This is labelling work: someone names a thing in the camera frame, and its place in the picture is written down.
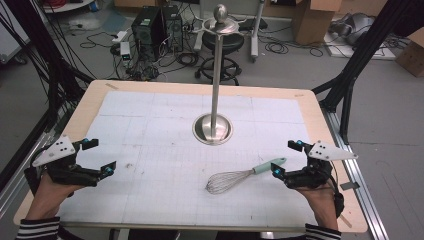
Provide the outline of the round white table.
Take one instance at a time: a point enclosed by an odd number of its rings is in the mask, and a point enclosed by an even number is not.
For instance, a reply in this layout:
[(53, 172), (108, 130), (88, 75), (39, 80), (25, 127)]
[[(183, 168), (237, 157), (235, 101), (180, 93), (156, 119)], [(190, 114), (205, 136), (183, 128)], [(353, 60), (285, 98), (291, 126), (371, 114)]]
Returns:
[(95, 0), (82, 0), (78, 3), (71, 3), (70, 1), (67, 1), (63, 6), (53, 7), (53, 6), (43, 6), (43, 10), (46, 13), (60, 13), (60, 12), (66, 12), (71, 11), (75, 9), (79, 9), (82, 7), (87, 7), (90, 3), (94, 2)]

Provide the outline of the person's right hand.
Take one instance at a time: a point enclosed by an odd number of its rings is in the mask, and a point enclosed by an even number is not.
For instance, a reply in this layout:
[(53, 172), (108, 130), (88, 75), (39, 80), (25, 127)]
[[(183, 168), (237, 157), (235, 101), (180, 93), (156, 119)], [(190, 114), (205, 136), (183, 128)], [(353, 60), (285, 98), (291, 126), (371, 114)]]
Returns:
[(315, 189), (298, 188), (297, 192), (306, 198), (320, 227), (338, 229), (334, 192), (328, 184), (321, 185)]

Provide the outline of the black round stool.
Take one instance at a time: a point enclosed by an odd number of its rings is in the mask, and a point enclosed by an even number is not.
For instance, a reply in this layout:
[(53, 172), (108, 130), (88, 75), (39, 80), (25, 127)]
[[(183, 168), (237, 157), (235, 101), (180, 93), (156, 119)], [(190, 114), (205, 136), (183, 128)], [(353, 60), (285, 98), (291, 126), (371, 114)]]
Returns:
[[(242, 73), (242, 69), (237, 62), (228, 58), (228, 55), (239, 51), (244, 45), (244, 38), (241, 35), (231, 34), (223, 37), (222, 59), (220, 70), (220, 81), (234, 82), (235, 86), (239, 85), (237, 76)], [(194, 76), (200, 79), (202, 76), (213, 81), (214, 57), (205, 59), (200, 67), (195, 71)]]

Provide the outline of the white cabinet with castor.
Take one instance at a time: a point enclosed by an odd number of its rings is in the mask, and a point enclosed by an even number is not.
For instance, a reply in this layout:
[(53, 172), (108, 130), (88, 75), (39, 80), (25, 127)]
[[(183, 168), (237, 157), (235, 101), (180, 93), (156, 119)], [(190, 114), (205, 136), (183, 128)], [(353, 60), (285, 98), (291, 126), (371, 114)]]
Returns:
[(0, 0), (0, 64), (7, 64), (21, 50), (21, 46), (6, 27), (16, 32), (25, 43), (29, 42), (28, 36), (4, 0)]

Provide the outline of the slim black computer tower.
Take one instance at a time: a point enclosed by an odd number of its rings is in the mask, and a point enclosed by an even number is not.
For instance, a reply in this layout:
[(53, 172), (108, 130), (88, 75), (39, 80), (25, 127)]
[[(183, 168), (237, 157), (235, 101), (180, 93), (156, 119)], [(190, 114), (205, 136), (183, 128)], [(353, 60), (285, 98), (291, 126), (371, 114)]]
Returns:
[(176, 5), (162, 7), (167, 46), (173, 52), (183, 50), (182, 18)]

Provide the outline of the aluminium rail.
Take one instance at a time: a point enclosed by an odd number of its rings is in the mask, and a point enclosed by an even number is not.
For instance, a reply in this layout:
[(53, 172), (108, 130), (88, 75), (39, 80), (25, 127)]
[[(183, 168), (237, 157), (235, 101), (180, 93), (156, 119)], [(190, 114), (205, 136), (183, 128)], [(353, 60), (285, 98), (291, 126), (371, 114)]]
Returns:
[(32, 154), (51, 143), (63, 131), (72, 113), (72, 110), (60, 110), (55, 123), (50, 123), (47, 114), (44, 114), (0, 172), (0, 219), (14, 205), (17, 195), (26, 185), (24, 170), (29, 166)]
[[(323, 116), (327, 122), (328, 128), (331, 132), (334, 143), (337, 147), (341, 147), (343, 150), (352, 152), (353, 149), (349, 143), (345, 143), (342, 136), (339, 133), (340, 120), (336, 113), (329, 113), (326, 110), (322, 111)], [(362, 175), (360, 167), (355, 159), (348, 159), (343, 161), (343, 166), (347, 173), (349, 180), (352, 183), (358, 183), (359, 187), (354, 189), (356, 199), (361, 212), (367, 222), (368, 231), (372, 235), (373, 240), (389, 240), (387, 231), (384, 224), (379, 216), (377, 208), (373, 202), (371, 194), (368, 190), (366, 181)]]

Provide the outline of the white grid mat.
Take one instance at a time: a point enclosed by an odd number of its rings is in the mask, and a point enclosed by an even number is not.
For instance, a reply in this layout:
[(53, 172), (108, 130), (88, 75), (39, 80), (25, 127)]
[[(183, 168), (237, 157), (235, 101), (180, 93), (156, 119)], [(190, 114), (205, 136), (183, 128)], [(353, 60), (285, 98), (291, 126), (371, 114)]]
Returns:
[(305, 166), (290, 140), (309, 139), (295, 100), (222, 96), (218, 111), (233, 124), (219, 146), (199, 142), (195, 119), (211, 108), (206, 95), (112, 91), (87, 136), (97, 147), (78, 154), (86, 168), (117, 164), (113, 176), (79, 190), (60, 209), (65, 223), (173, 227), (298, 228), (314, 220), (306, 200), (266, 171), (213, 195), (208, 178), (248, 170), (275, 158)]

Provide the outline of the black frame strut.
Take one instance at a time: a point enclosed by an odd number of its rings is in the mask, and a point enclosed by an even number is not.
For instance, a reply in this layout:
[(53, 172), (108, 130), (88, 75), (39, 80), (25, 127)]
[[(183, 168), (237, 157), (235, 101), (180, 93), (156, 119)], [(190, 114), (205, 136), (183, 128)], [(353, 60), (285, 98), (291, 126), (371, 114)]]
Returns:
[(328, 90), (326, 97), (319, 102), (328, 113), (335, 113), (343, 101), (338, 134), (348, 145), (348, 126), (354, 84), (372, 59), (375, 52), (395, 29), (408, 30), (410, 35), (424, 26), (424, 0), (387, 0), (363, 41), (359, 44), (344, 69), (332, 80), (312, 89), (314, 94)]

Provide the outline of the small cardboard box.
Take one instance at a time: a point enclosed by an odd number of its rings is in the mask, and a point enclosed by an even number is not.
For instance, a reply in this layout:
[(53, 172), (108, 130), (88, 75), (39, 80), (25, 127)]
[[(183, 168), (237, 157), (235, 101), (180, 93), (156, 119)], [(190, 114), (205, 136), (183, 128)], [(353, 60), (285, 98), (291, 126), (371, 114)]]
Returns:
[(424, 77), (424, 27), (409, 36), (411, 42), (396, 62), (415, 77)]

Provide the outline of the person's left hand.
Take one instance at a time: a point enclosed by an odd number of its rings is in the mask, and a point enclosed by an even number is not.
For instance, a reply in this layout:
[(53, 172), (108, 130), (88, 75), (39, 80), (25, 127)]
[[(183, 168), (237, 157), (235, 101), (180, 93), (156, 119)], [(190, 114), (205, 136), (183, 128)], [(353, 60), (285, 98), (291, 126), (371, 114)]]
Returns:
[(25, 219), (42, 220), (55, 217), (65, 199), (80, 189), (80, 185), (55, 183), (48, 173), (44, 173)]

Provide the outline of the white device with display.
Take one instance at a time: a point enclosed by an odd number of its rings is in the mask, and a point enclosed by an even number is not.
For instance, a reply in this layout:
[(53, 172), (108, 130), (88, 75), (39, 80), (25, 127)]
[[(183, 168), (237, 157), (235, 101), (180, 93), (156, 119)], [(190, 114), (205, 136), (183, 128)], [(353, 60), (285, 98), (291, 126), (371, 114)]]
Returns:
[(128, 42), (120, 43), (120, 56), (124, 67), (128, 67), (131, 62), (130, 44)]

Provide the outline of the whisk with mint green handle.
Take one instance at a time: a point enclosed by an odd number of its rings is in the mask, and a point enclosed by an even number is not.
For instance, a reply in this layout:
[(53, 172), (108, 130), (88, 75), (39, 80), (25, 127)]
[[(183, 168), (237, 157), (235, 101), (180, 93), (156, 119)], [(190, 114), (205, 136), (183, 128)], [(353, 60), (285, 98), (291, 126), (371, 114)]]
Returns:
[(213, 174), (205, 186), (205, 189), (213, 195), (222, 194), (237, 184), (240, 184), (251, 175), (258, 175), (269, 171), (272, 164), (280, 166), (287, 161), (286, 158), (275, 158), (260, 165), (257, 165), (249, 170), (221, 172)]

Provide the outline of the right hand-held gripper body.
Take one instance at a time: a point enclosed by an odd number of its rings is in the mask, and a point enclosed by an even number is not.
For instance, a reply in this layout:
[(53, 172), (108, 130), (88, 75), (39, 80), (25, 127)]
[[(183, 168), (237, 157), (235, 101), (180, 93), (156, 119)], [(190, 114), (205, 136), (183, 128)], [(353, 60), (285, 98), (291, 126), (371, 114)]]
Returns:
[(307, 157), (307, 164), (301, 170), (285, 171), (283, 182), (290, 189), (300, 187), (317, 188), (331, 177), (334, 160), (357, 159), (358, 155), (332, 144), (318, 140), (314, 144), (303, 142), (303, 151)]

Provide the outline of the white floor board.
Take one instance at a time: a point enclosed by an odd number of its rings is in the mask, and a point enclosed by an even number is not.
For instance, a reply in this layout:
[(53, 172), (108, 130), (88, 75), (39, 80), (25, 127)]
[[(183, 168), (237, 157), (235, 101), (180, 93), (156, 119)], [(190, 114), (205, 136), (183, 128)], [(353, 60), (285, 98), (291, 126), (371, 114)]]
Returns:
[[(327, 33), (324, 36), (324, 46), (331, 57), (351, 58), (353, 47), (337, 34)], [(374, 53), (373, 60), (394, 60), (395, 55), (384, 44)]]

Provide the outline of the grey bag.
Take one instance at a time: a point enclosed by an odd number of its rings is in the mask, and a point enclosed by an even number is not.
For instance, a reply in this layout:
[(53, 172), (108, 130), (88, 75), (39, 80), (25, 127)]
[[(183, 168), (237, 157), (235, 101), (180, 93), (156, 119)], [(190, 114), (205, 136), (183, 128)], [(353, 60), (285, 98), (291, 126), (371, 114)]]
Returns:
[(360, 42), (374, 23), (374, 19), (364, 13), (347, 13), (330, 23), (328, 32), (335, 33), (351, 46)]

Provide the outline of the tall cardboard box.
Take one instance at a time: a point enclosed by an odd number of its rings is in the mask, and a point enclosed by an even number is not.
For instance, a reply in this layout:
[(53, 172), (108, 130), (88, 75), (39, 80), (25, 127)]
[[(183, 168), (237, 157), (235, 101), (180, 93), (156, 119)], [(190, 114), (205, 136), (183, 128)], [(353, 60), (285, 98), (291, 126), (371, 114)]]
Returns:
[(294, 40), (300, 45), (317, 45), (324, 40), (342, 0), (296, 0), (292, 18)]

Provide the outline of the steel utensil stand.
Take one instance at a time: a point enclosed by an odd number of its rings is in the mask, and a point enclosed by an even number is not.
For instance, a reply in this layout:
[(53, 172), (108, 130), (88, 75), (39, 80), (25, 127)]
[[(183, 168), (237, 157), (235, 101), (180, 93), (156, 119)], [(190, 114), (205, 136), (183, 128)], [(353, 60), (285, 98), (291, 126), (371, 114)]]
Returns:
[(203, 144), (217, 146), (232, 136), (231, 121), (218, 113), (218, 99), (224, 37), (238, 33), (238, 29), (238, 22), (228, 18), (227, 8), (223, 4), (218, 4), (214, 8), (211, 18), (202, 19), (201, 32), (207, 32), (215, 37), (211, 112), (200, 115), (192, 126), (195, 138)]

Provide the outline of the large black computer tower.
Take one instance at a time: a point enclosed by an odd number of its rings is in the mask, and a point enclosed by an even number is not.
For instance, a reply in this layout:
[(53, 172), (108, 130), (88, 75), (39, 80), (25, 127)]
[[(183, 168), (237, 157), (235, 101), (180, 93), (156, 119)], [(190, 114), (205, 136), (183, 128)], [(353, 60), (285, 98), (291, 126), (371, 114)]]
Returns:
[(161, 8), (143, 6), (131, 28), (139, 54), (150, 61), (157, 61), (159, 47), (165, 40)]

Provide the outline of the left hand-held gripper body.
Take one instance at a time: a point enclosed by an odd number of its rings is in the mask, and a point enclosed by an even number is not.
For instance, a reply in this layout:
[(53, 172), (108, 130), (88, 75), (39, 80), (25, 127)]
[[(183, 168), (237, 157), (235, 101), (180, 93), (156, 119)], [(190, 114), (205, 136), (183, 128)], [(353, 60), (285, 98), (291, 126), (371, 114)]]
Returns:
[(83, 150), (82, 140), (72, 142), (67, 135), (61, 135), (38, 151), (31, 166), (45, 167), (51, 179), (58, 184), (95, 187), (100, 181), (100, 170), (83, 168), (76, 162), (78, 152)]

